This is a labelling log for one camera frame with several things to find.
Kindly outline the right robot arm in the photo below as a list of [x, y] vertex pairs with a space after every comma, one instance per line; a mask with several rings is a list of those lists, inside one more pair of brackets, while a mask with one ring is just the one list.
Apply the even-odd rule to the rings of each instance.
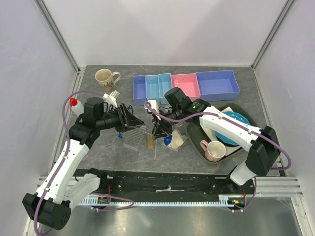
[[273, 128], [266, 126], [261, 129], [245, 124], [202, 99], [191, 101], [178, 87], [169, 90], [165, 98], [171, 105], [171, 111], [164, 115], [159, 113], [156, 101], [149, 100], [145, 103], [145, 108], [155, 119], [154, 137], [170, 134], [175, 123], [192, 122], [204, 133], [216, 131], [248, 152], [246, 160], [228, 175], [229, 178], [225, 181], [228, 192], [238, 193], [248, 180], [255, 176], [266, 176], [272, 169], [281, 153]]

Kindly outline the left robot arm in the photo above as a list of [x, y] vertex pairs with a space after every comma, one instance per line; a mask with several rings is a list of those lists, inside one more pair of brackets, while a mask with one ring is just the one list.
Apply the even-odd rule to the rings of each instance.
[[87, 99], [83, 112], [67, 134], [64, 148], [51, 172], [34, 194], [27, 193], [22, 204], [34, 224], [40, 223], [61, 230], [68, 222], [72, 210], [90, 193], [104, 193], [108, 181], [104, 173], [92, 169], [74, 184], [68, 184], [79, 163], [88, 153], [100, 132], [114, 128], [123, 133], [144, 125], [125, 104], [104, 109], [105, 101], [100, 97]]

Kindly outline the blue base measuring cylinder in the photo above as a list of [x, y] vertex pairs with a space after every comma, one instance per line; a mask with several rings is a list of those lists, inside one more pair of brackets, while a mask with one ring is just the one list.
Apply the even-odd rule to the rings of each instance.
[[163, 143], [167, 146], [171, 143], [173, 136], [170, 135], [170, 136], [166, 137], [166, 134], [164, 132], [162, 132], [162, 138], [163, 138]]

